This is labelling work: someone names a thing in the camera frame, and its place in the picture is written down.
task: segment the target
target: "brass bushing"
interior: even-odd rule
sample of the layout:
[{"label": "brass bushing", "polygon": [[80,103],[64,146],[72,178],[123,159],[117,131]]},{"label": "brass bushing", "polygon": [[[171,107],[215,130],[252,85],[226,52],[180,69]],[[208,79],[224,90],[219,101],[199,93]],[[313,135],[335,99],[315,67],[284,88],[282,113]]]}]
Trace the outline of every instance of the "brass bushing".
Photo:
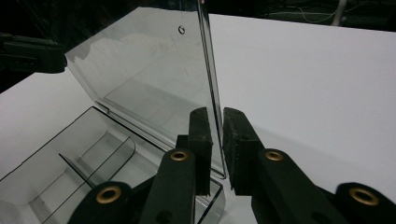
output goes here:
[{"label": "brass bushing", "polygon": [[283,156],[279,152],[276,151],[267,151],[265,152],[265,157],[270,161],[282,161]]},{"label": "brass bushing", "polygon": [[171,158],[174,161],[184,161],[189,157],[189,155],[184,151],[176,151],[172,153]]},{"label": "brass bushing", "polygon": [[366,205],[376,206],[379,203],[378,198],[367,189],[352,188],[349,190],[349,194],[356,201]]},{"label": "brass bushing", "polygon": [[121,196],[121,189],[118,186],[105,187],[96,195],[96,201],[99,203],[113,203]]}]

